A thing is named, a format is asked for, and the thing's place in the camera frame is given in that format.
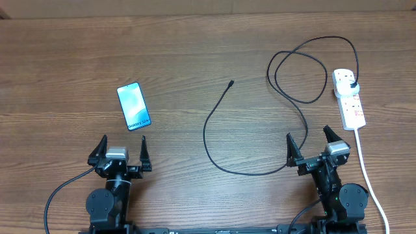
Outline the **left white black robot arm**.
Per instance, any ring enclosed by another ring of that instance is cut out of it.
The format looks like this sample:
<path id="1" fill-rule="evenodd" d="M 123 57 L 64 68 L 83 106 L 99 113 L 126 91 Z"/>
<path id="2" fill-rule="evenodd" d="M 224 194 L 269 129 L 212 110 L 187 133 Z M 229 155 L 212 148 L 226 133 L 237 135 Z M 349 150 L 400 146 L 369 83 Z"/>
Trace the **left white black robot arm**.
<path id="1" fill-rule="evenodd" d="M 126 147 L 108 147 L 107 136 L 88 156 L 88 165 L 106 179 L 105 187 L 92 191 L 86 199 L 90 215 L 89 233 L 139 233 L 137 226 L 127 220 L 130 188 L 133 179 L 142 179 L 144 172 L 152 171 L 146 137 L 142 137 L 138 166 L 128 164 Z"/>

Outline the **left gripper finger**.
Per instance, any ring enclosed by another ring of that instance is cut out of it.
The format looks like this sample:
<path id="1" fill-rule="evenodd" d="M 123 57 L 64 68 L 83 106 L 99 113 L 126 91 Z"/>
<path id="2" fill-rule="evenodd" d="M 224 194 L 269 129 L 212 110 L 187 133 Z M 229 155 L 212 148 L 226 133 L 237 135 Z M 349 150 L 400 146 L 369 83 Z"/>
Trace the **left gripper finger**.
<path id="1" fill-rule="evenodd" d="M 152 164 L 151 164 L 150 156 L 149 156 L 148 149 L 147 149 L 146 137 L 144 135 L 142 136 L 142 142 L 141 142 L 140 162 L 142 163 L 141 169 L 143 172 L 152 171 Z"/>
<path id="2" fill-rule="evenodd" d="M 88 160 L 87 160 L 88 165 L 95 166 L 96 164 L 99 163 L 100 160 L 105 158 L 105 155 L 107 153 L 107 142 L 108 142 L 107 135 L 103 135 L 99 144 L 88 156 Z"/>

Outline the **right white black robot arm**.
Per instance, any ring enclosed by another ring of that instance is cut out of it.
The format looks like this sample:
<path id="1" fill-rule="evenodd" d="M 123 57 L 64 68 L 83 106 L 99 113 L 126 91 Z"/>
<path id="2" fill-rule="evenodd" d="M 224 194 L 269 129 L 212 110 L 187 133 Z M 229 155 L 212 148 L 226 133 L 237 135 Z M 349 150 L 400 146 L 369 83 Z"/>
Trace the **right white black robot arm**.
<path id="1" fill-rule="evenodd" d="M 316 157 L 304 158 L 293 137 L 287 134 L 287 166 L 297 167 L 298 175 L 310 174 L 318 193 L 318 200 L 300 211 L 285 227 L 278 231 L 284 233 L 366 233 L 364 224 L 369 192 L 356 183 L 341 182 L 337 168 L 347 163 L 350 145 L 339 137 L 329 126 L 323 131 L 328 143 Z M 316 204 L 321 203 L 323 216 L 315 216 L 308 224 L 296 221 Z"/>

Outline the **blue Samsung Galaxy smartphone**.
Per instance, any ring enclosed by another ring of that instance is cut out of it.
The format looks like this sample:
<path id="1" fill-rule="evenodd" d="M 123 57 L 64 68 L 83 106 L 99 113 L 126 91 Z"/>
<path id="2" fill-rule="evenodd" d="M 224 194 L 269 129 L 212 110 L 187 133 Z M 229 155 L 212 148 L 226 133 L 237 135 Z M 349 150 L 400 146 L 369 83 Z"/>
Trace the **blue Samsung Galaxy smartphone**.
<path id="1" fill-rule="evenodd" d="M 121 86 L 116 91 L 129 131 L 151 125 L 150 114 L 138 83 Z"/>

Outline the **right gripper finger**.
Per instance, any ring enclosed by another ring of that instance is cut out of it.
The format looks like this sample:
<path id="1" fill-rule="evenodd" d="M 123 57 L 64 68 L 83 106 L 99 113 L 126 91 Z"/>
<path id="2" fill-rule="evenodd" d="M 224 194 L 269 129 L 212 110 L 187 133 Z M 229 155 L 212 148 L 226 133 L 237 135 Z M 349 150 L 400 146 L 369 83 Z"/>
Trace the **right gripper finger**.
<path id="1" fill-rule="evenodd" d="M 300 152 L 300 148 L 296 145 L 294 138 L 290 133 L 286 135 L 287 138 L 287 166 L 294 167 L 298 161 L 304 160 Z"/>
<path id="2" fill-rule="evenodd" d="M 330 126 L 326 125 L 323 128 L 324 134 L 326 136 L 326 140 L 328 142 L 328 145 L 330 146 L 346 146 L 350 147 L 350 145 L 345 142 L 339 135 L 337 135 Z"/>

